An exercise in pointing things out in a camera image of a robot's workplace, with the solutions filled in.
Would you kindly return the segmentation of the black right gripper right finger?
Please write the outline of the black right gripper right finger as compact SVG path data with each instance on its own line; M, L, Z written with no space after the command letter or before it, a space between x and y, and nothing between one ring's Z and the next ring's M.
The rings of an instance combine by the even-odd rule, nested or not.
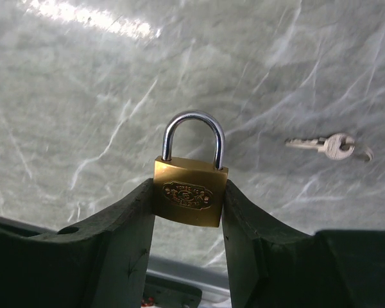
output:
M222 225L233 307L385 307L385 231L307 235L233 182Z

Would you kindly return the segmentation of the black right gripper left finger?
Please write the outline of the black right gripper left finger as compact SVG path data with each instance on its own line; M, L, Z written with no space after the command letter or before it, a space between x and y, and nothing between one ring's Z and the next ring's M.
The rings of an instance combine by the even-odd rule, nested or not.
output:
M0 307L140 307L152 180L59 231L0 217Z

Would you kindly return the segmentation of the brass padlock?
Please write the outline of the brass padlock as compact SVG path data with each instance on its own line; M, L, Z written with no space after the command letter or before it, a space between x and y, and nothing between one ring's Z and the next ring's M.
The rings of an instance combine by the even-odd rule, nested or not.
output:
M216 140L212 163L172 156L175 131L188 120L201 121L212 130ZM224 152L224 131L211 115L199 110L175 115L166 126L162 153L154 163L154 215L186 225L217 228L228 178Z

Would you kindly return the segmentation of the silver keys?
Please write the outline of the silver keys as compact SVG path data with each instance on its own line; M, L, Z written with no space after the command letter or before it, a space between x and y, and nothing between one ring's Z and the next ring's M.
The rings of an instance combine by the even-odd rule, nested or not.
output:
M331 160L345 160L349 157L369 162L373 160L373 151L365 144L357 142L347 133L335 133L329 137L317 139L288 139L285 145L290 148L314 150L323 153Z

